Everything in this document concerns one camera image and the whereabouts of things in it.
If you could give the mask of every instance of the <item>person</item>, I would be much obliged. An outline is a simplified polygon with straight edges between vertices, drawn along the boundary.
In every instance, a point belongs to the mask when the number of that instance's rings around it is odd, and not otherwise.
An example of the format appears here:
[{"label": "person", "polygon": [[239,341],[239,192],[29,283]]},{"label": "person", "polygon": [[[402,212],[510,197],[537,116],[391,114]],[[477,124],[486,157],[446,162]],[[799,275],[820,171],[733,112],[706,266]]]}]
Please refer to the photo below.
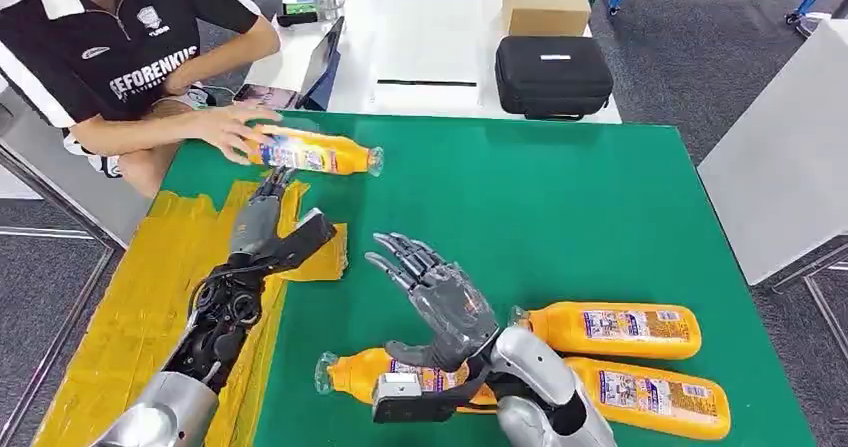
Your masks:
[{"label": "person", "polygon": [[[201,53],[198,19],[238,35]],[[67,150],[148,197],[184,139],[248,163],[245,141],[266,137],[245,122],[279,115],[205,108],[197,83],[279,46],[250,0],[0,0],[0,71]]]}]

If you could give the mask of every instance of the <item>black zipper case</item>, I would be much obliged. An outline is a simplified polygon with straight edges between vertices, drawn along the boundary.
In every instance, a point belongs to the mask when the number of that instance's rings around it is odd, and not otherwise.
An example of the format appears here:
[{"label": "black zipper case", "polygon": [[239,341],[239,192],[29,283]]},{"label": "black zipper case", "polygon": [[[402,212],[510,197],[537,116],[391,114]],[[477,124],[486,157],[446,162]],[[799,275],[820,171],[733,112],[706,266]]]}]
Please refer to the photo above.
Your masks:
[{"label": "black zipper case", "polygon": [[495,54],[501,107],[528,119],[580,120],[612,95],[612,74],[589,37],[504,38]]}]

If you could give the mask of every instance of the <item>shorts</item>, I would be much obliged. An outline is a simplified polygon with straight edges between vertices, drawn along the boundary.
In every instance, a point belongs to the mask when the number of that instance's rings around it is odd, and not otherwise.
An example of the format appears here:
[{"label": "shorts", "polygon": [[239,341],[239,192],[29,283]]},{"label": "shorts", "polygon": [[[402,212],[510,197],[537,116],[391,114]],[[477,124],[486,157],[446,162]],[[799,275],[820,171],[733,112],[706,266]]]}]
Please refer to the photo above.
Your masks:
[{"label": "shorts", "polygon": [[[194,110],[205,109],[206,107],[217,105],[215,98],[212,97],[209,92],[204,90],[200,84],[192,85],[183,95],[163,97],[154,102],[153,105],[156,105],[156,103],[162,102],[163,100],[176,100],[177,102],[185,104]],[[62,141],[62,144],[68,152],[85,157],[94,170],[103,173],[103,175],[107,178],[121,178],[121,169],[118,167],[118,159],[120,158],[119,155],[103,157],[97,154],[92,154],[85,150],[82,144],[79,143],[69,129],[62,129],[62,132],[65,135],[65,139]]]}]

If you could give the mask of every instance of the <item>cardboard box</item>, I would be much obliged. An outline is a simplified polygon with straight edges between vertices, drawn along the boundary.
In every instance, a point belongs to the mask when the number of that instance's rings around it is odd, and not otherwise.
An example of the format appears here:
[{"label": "cardboard box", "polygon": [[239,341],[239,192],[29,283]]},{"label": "cardboard box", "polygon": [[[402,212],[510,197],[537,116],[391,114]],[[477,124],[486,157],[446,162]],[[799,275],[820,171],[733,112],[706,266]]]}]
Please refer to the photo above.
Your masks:
[{"label": "cardboard box", "polygon": [[509,35],[580,37],[589,22],[589,0],[503,0]]}]

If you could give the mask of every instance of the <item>green tabletop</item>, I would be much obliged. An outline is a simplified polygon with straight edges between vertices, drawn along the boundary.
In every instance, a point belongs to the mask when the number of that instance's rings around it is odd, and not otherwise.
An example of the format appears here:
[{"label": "green tabletop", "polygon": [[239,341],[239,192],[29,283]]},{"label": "green tabletop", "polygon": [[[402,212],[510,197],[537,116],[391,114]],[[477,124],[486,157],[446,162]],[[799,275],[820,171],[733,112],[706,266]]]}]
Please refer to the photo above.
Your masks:
[{"label": "green tabletop", "polygon": [[[290,113],[287,123],[382,146],[385,168],[379,178],[299,174],[312,186],[304,207],[349,224],[350,266],[341,281],[289,288],[255,445],[508,445],[493,416],[375,425],[370,408],[352,397],[315,392],[313,369],[324,351],[429,340],[406,298],[362,257],[378,248],[373,232],[392,231],[459,261],[504,321],[513,304],[560,300],[689,307],[704,338],[695,357],[626,361],[722,385],[733,426],[719,444],[813,445],[674,128],[317,113]],[[259,171],[192,143],[164,188],[207,193],[220,205],[233,179]],[[621,446],[700,443],[613,429]]]}]

